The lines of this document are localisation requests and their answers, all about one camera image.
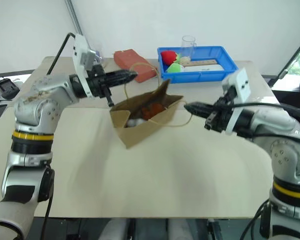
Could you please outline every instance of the yellow ring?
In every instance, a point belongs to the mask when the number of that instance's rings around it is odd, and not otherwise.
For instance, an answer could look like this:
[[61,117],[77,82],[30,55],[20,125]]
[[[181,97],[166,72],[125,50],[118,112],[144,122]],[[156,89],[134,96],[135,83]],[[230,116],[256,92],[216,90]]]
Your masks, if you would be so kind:
[[288,195],[290,197],[294,197],[294,198],[298,198],[300,199],[300,192],[295,192],[295,191],[290,191],[290,190],[287,190],[281,186],[279,186],[277,183],[273,183],[273,186],[275,189],[277,189],[279,192],[285,194],[285,195]]
[[12,136],[18,139],[34,140],[34,141],[51,141],[54,139],[53,135],[34,135],[29,133],[21,133],[18,131],[14,131]]

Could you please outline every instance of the wooden ruler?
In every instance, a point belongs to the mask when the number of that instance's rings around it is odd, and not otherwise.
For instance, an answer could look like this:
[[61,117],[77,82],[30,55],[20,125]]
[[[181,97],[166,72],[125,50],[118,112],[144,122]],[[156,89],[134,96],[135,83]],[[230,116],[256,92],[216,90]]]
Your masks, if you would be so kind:
[[205,65],[215,65],[218,64],[216,60],[202,60],[202,61],[187,61],[180,62],[180,65],[184,67],[192,67],[192,66],[205,66]]

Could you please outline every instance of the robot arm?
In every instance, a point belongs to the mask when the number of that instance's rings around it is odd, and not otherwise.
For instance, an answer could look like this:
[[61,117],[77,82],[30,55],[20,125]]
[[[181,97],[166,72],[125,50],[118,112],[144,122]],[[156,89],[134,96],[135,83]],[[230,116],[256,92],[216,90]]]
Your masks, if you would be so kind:
[[185,105],[192,114],[205,118],[205,128],[225,131],[257,144],[271,157],[273,186],[270,204],[261,215],[260,233],[265,238],[285,236],[300,239],[300,124],[282,109],[252,111],[234,108],[249,97],[245,70],[222,82],[224,96],[214,105]]
[[79,34],[73,49],[76,74],[46,75],[14,104],[15,131],[1,188],[0,240],[25,239],[38,203],[53,195],[51,147],[62,111],[86,97],[106,97],[113,106],[110,88],[137,76],[128,70],[105,73],[94,65],[95,52]]

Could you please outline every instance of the table surface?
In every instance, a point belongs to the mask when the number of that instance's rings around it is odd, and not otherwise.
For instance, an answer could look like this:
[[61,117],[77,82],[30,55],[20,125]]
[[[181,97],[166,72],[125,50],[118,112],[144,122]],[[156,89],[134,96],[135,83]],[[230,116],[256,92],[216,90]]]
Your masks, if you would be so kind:
[[[52,57],[22,86],[47,72]],[[245,67],[251,101],[276,99],[250,61]],[[106,69],[117,68],[110,60]],[[54,70],[73,73],[71,59],[60,58]],[[131,96],[157,87],[158,80],[127,85]],[[188,102],[213,103],[222,94],[220,82],[172,84],[168,93]],[[125,99],[123,87],[112,90],[115,103]],[[180,109],[172,124],[187,121]],[[272,184],[271,159],[256,145],[234,135],[207,131],[204,119],[193,117],[184,127],[163,127],[143,142],[126,149],[113,129],[104,99],[83,100],[66,108],[52,145],[55,170],[51,217],[187,217],[246,218],[268,198]],[[0,189],[14,130],[14,110],[0,118]],[[44,216],[47,202],[35,215]]]

